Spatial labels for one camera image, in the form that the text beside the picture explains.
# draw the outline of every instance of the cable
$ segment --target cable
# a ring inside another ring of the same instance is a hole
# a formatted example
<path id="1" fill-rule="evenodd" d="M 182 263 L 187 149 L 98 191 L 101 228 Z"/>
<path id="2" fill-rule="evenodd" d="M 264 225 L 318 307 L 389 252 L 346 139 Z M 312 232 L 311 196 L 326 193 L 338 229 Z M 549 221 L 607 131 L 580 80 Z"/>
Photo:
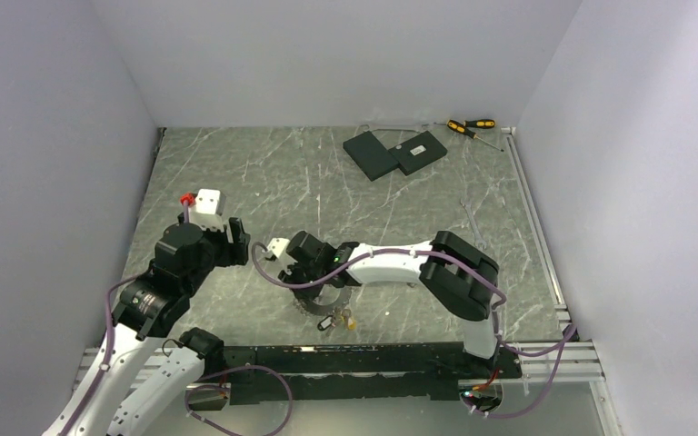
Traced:
<path id="1" fill-rule="evenodd" d="M 221 379 L 221 381 L 218 382 L 218 386 L 220 386 L 220 387 L 222 387 L 222 388 L 225 389 L 226 382 L 228 382 L 228 374 L 224 374 L 224 378 Z M 226 392 L 221 392 L 221 396 L 224 397 L 224 398 L 226 398 L 226 399 L 228 398 L 228 397 L 226 396 Z"/>
<path id="2" fill-rule="evenodd" d="M 166 341 L 162 342 L 162 354 L 165 355 L 165 356 L 167 356 L 167 357 L 170 357 L 170 354 L 173 353 L 173 352 L 170 352 L 170 354 L 167 354 L 167 352 L 165 351 L 165 345 L 166 345 L 168 342 L 172 342 L 172 343 L 174 343 L 175 345 L 177 345 L 178 347 L 183 347 L 183 344 L 180 343 L 179 341 L 176 341 L 176 340 L 173 339 L 173 338 L 167 338 Z"/>
<path id="3" fill-rule="evenodd" d="M 488 389 L 488 386 L 491 386 L 491 383 L 493 383 L 494 380 L 496 380 L 496 377 L 497 377 L 498 375 L 499 375 L 499 368 L 496 368 L 496 369 L 494 370 L 494 373 L 491 374 L 491 377 L 488 379 L 487 382 L 485 382 L 485 383 L 483 383 L 483 384 L 475 384 L 475 385 L 472 387 L 472 390 L 473 390 L 473 391 L 478 391 L 478 392 L 479 392 L 479 391 L 484 391 L 484 390 Z"/>
<path id="4" fill-rule="evenodd" d="M 372 256 L 377 255 L 377 254 L 381 254 L 381 255 L 384 255 L 384 254 L 404 254 L 404 255 L 409 255 L 409 256 L 410 255 L 433 256 L 433 257 L 443 259 L 449 263 L 456 265 L 459 269 L 461 269 L 465 273 L 472 276 L 472 278 L 474 278 L 476 281 L 480 282 L 480 284 L 482 284 L 483 286 L 488 288 L 489 291 L 491 291 L 494 295 L 499 297 L 499 300 L 491 305 L 491 312 L 494 314 L 493 325 L 494 325 L 494 333 L 496 335 L 496 340 L 504 348 L 506 348 L 510 352 L 514 352 L 514 353 L 521 355 L 521 356 L 524 356 L 524 357 L 539 357 L 539 356 L 543 356 L 543 355 L 545 355 L 549 352 L 555 351 L 555 350 L 558 351 L 558 356 L 555 359 L 555 365 L 553 367 L 553 372 L 550 374 L 550 378 L 547 380 L 547 383 L 544 385 L 544 388 L 542 389 L 542 392 L 540 392 L 539 396 L 536 397 L 536 399 L 534 399 L 534 401 L 528 407 L 526 407 L 525 409 L 522 409 L 521 411 L 499 414 L 499 415 L 490 414 L 490 413 L 486 412 L 485 416 L 489 417 L 489 418 L 495 418 L 495 419 L 516 418 L 518 416 L 525 415 L 529 411 L 532 411 L 533 409 L 535 409 L 536 406 L 539 405 L 539 403 L 544 399 L 544 397 L 547 395 L 547 393 L 552 388 L 553 379 L 555 377 L 555 374 L 558 371 L 558 366 L 560 365 L 561 359 L 563 358 L 563 348 L 564 348 L 565 344 L 569 340 L 571 340 L 573 335 L 576 333 L 576 327 L 574 327 L 573 325 L 570 325 L 566 331 L 566 334 L 563 336 L 563 339 L 560 342 L 556 343 L 552 347 L 541 350 L 540 352 L 523 352 L 523 351 L 517 350 L 514 347 L 510 346 L 504 340 L 504 338 L 502 336 L 502 331 L 499 329 L 499 321 L 498 321 L 499 316 L 498 316 L 498 313 L 496 311 L 499 308 L 499 306 L 501 306 L 502 304 L 505 304 L 507 302 L 507 295 L 504 292 L 500 291 L 496 286 L 494 286 L 493 283 L 488 282 L 488 280 L 486 280 L 482 275 L 478 274 L 475 270 L 473 270 L 472 268 L 467 266 L 465 263 L 461 262 L 460 260 L 456 259 L 455 257 L 453 257 L 449 254 L 434 252 L 434 251 L 429 251 L 429 250 L 411 251 L 411 250 L 405 250 L 402 248 L 392 248 L 392 247 L 381 248 L 378 250 L 374 250 L 372 253 L 360 254 L 359 256 L 353 258 L 349 262 L 344 263 L 343 265 L 339 266 L 335 270 L 331 271 L 326 276 L 321 277 L 321 278 L 314 280 L 312 282 L 302 283 L 302 284 L 289 284 L 289 283 L 285 283 L 285 282 L 280 282 L 279 280 L 275 279 L 274 277 L 270 276 L 269 274 L 267 274 L 264 271 L 263 267 L 261 266 L 260 262 L 257 259 L 257 256 L 256 256 L 257 253 L 255 252 L 256 248 L 263 248 L 264 250 L 266 250 L 266 246 L 263 245 L 262 243 L 254 243 L 253 244 L 252 260 L 253 260 L 253 265 L 255 266 L 255 269 L 258 271 L 258 273 L 260 273 L 268 282 L 270 282 L 276 286 L 280 286 L 280 287 L 288 288 L 288 289 L 294 289 L 294 290 L 311 288 L 313 286 L 323 284 L 323 283 L 329 281 L 330 279 L 332 279 L 333 277 L 335 277 L 336 275 L 338 275 L 339 273 L 341 273 L 342 271 L 344 271 L 345 269 L 354 265 L 355 263 L 358 263 L 364 259 L 367 259 L 367 258 L 372 257 Z"/>
<path id="5" fill-rule="evenodd" d="M 111 289 L 109 289 L 108 292 L 105 293 L 105 353 L 103 354 L 103 362 L 100 364 L 101 367 L 107 367 L 108 364 L 111 362 L 111 356 L 114 354 L 114 318 L 111 314 L 111 295 L 114 293 L 114 291 L 119 289 L 120 286 L 130 283 L 131 281 L 135 280 L 141 275 L 142 274 L 137 274 L 131 277 L 127 277 L 123 279 L 121 282 L 112 286 Z M 66 434 L 68 434 L 68 431 L 71 430 L 71 427 L 76 423 L 76 420 L 79 419 L 79 415 L 82 413 L 82 411 L 84 411 L 89 401 L 92 400 L 92 397 L 93 395 L 95 395 L 97 387 L 103 380 L 104 375 L 105 371 L 103 371 L 101 368 L 98 368 L 95 377 L 92 379 L 92 383 L 90 383 L 89 388 L 86 390 L 81 401 L 79 401 L 79 404 L 78 406 L 76 406 L 76 409 L 73 411 L 73 413 L 71 413 L 71 416 L 68 417 L 68 421 L 65 422 L 63 429 L 60 430 L 59 436 L 65 436 Z"/>
<path id="6" fill-rule="evenodd" d="M 251 370 L 263 371 L 263 372 L 268 372 L 268 373 L 272 374 L 274 377 L 276 377 L 276 379 L 277 379 L 280 383 L 282 383 L 282 385 L 284 386 L 284 390 L 285 390 L 285 392 L 287 393 L 287 413 L 286 413 L 286 415 L 284 416 L 284 419 L 282 420 L 282 423 L 279 424 L 279 426 L 278 426 L 276 429 L 274 429 L 273 431 L 268 432 L 268 433 L 266 433 L 266 434 L 264 435 L 264 436 L 274 436 L 274 435 L 277 434 L 278 432 L 282 431 L 282 429 L 283 429 L 284 426 L 287 424 L 287 422 L 290 421 L 290 415 L 293 414 L 293 391 L 290 390 L 290 386 L 287 385 L 287 381 L 285 381 L 284 377 L 283 377 L 282 375 L 280 375 L 278 372 L 276 372 L 275 370 L 273 370 L 273 369 L 271 369 L 271 368 L 267 368 L 267 367 L 265 367 L 265 366 L 260 366 L 260 365 L 246 365 L 246 366 L 238 366 L 238 367 L 236 367 L 236 368 L 231 368 L 231 369 L 224 370 L 224 371 L 221 371 L 221 372 L 216 372 L 216 373 L 214 373 L 214 374 L 206 375 L 206 376 L 202 377 L 201 379 L 199 379 L 199 380 L 197 380 L 197 381 L 198 381 L 198 382 L 203 382 L 203 381 L 205 381 L 205 380 L 209 380 L 209 379 L 212 379 L 212 378 L 214 378 L 214 377 L 220 377 L 220 376 L 223 376 L 223 375 L 226 375 L 226 374 L 231 374 L 231 373 L 233 373 L 233 372 L 251 371 Z M 191 395 L 192 395 L 195 391 L 204 391 L 204 390 L 221 391 L 222 389 L 223 389 L 223 388 L 221 388 L 221 387 L 218 386 L 217 384 L 203 384 L 203 385 L 197 386 L 197 387 L 195 387 L 195 388 L 193 388 L 193 389 L 187 391 L 187 392 L 185 393 L 185 396 L 184 396 L 184 406 L 185 406 L 185 410 L 188 412 L 188 414 L 189 414 L 192 418 L 194 418 L 194 419 L 196 419 L 196 420 L 199 420 L 199 421 L 201 421 L 201 422 L 203 422 L 203 423 L 209 425 L 210 427 L 212 427 L 212 428 L 214 428 L 214 429 L 216 429 L 216 430 L 218 430 L 218 431 L 222 431 L 223 433 L 226 433 L 226 434 L 228 434 L 229 436 L 242 436 L 241 434 L 239 434 L 239 433 L 234 433 L 233 431 L 227 430 L 226 428 L 221 427 L 220 425 L 216 424 L 214 421 L 210 421 L 210 420 L 206 419 L 204 416 L 200 415 L 199 413 L 196 413 L 195 411 L 192 411 L 190 405 L 188 404 L 188 401 L 191 399 Z"/>
<path id="7" fill-rule="evenodd" d="M 537 395 L 536 398 L 533 399 L 531 404 L 527 405 L 525 409 L 521 409 L 519 411 L 513 411 L 510 413 L 487 412 L 485 416 L 494 420 L 509 420 L 512 418 L 523 416 L 529 411 L 536 409 L 536 406 L 538 406 L 542 402 L 542 400 L 544 400 L 544 397 L 546 397 L 547 394 L 550 393 L 550 390 L 553 388 L 553 379 L 555 378 L 555 374 L 558 372 L 558 366 L 561 364 L 561 359 L 563 358 L 563 348 L 564 347 L 562 346 L 558 349 L 558 356 L 555 358 L 555 365 L 553 366 L 553 371 L 550 372 L 550 378 L 547 379 L 547 383 L 544 384 L 542 391 L 539 392 L 539 395 Z"/>
<path id="8" fill-rule="evenodd" d="M 183 200 L 181 203 L 183 205 L 183 222 L 184 223 L 190 223 L 188 221 L 188 206 L 189 206 L 189 201 L 188 200 Z"/>

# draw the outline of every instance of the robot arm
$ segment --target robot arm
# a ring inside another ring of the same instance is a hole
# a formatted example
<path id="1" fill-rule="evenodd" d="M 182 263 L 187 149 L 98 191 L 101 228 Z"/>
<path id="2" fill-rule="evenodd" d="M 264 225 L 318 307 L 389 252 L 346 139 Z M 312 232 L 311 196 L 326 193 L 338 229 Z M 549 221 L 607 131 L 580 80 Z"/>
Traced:
<path id="1" fill-rule="evenodd" d="M 170 401 L 185 392 L 188 384 L 224 368 L 224 342 L 211 333 L 194 327 L 181 335 L 180 344 L 154 374 L 122 401 L 107 434 L 142 435 Z"/>
<path id="2" fill-rule="evenodd" d="M 192 222 L 181 214 L 177 224 L 165 229 L 148 271 L 119 295 L 112 313 L 115 344 L 110 361 L 104 362 L 106 340 L 45 436 L 105 434 L 135 376 L 188 311 L 189 300 L 207 275 L 215 267 L 247 263 L 250 235 L 238 218 L 231 218 L 229 240 L 221 218 L 223 205 L 220 191 L 200 190 L 189 209 Z"/>
<path id="3" fill-rule="evenodd" d="M 279 261 L 279 279 L 290 284 L 309 283 L 363 254 L 383 248 L 407 252 L 447 253 L 466 263 L 489 282 L 496 284 L 499 266 L 491 258 L 451 232 L 438 232 L 431 240 L 414 245 L 379 247 L 366 243 L 342 243 L 334 248 L 301 231 L 292 240 L 275 239 L 268 245 L 269 259 Z M 374 282 L 407 282 L 423 285 L 452 314 L 464 329 L 464 350 L 480 359 L 496 353 L 492 293 L 472 276 L 434 256 L 387 254 L 354 263 L 327 283 L 336 288 Z M 294 290 L 296 299 L 317 298 L 323 285 Z"/>

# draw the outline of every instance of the gray marble surface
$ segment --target gray marble surface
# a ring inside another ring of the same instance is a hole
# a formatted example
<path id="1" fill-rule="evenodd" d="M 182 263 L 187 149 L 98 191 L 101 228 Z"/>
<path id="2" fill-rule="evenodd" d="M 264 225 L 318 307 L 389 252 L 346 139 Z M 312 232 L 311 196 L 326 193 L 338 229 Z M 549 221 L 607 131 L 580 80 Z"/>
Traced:
<path id="1" fill-rule="evenodd" d="M 484 137 L 499 142 L 499 133 Z M 559 338 L 553 299 L 535 248 L 510 156 L 442 126 L 445 158 L 410 176 L 370 182 L 344 151 L 355 127 L 169 129 L 139 215 L 125 273 L 145 269 L 163 229 L 181 212 L 178 197 L 200 188 L 227 195 L 225 216 L 242 218 L 254 241 L 306 230 L 337 245 L 419 243 L 449 230 L 474 240 L 462 195 L 474 198 L 486 252 L 500 265 L 508 296 L 504 325 L 519 341 Z M 387 148 L 413 133 L 376 132 Z M 276 274 L 269 263 L 267 271 Z M 457 320 L 422 286 L 375 284 L 354 291 L 357 328 L 319 332 L 291 292 L 253 265 L 215 269 L 173 336 L 198 326 L 229 345 L 439 342 L 461 340 Z"/>

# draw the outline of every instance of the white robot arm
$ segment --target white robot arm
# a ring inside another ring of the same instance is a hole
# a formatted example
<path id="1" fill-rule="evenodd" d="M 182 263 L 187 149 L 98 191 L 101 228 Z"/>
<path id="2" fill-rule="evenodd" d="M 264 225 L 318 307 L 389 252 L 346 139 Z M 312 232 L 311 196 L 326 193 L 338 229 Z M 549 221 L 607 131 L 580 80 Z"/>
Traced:
<path id="1" fill-rule="evenodd" d="M 186 386 L 223 369 L 224 343 L 211 333 L 193 328 L 181 335 L 179 344 L 165 363 L 122 401 L 108 425 L 108 435 L 142 435 Z"/>
<path id="2" fill-rule="evenodd" d="M 375 282 L 406 282 L 423 285 L 443 306 L 456 315 L 464 330 L 464 350 L 473 356 L 491 360 L 496 355 L 494 333 L 496 302 L 492 292 L 469 274 L 452 268 L 434 256 L 412 256 L 414 252 L 447 253 L 496 284 L 499 267 L 492 259 L 450 232 L 438 232 L 431 240 L 404 246 L 373 246 L 366 243 L 342 243 L 334 248 L 313 235 L 301 231 L 292 240 L 276 238 L 269 242 L 267 258 L 282 267 L 278 278 L 288 284 L 315 281 L 345 263 L 383 249 L 400 249 L 400 254 L 371 256 L 351 264 L 327 282 L 336 288 Z M 294 290 L 300 300 L 313 300 L 323 289 L 317 285 Z"/>
<path id="3" fill-rule="evenodd" d="M 103 375 L 97 383 L 97 389 L 87 403 L 84 410 L 69 429 L 69 435 L 88 436 L 90 434 L 105 434 L 108 429 L 108 419 L 104 417 L 114 416 L 119 402 L 129 392 L 130 386 L 137 373 L 143 368 L 145 361 L 154 353 L 154 350 L 162 344 L 164 339 L 145 338 L 138 341 L 135 332 L 126 325 L 119 324 L 115 327 L 115 352 L 107 370 L 103 368 Z M 103 354 L 108 346 L 103 341 L 100 352 L 95 361 L 76 389 L 71 401 L 65 406 L 60 416 L 44 432 L 44 436 L 62 434 L 62 430 L 68 420 L 73 417 L 74 411 L 79 407 L 85 394 L 95 383 L 98 370 L 103 364 Z"/>

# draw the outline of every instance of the white wall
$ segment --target white wall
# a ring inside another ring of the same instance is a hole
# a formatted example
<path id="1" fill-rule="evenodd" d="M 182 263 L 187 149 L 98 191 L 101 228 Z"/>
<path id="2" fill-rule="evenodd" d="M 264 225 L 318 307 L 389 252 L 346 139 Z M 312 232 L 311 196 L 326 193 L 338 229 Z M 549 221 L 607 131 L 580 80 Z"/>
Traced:
<path id="1" fill-rule="evenodd" d="M 157 124 L 514 125 L 581 0 L 95 0 Z"/>
<path id="2" fill-rule="evenodd" d="M 518 132 L 625 434 L 698 434 L 698 0 L 585 0 Z"/>
<path id="3" fill-rule="evenodd" d="M 0 435 L 40 434 L 70 397 L 155 140 L 89 2 L 0 1 Z"/>

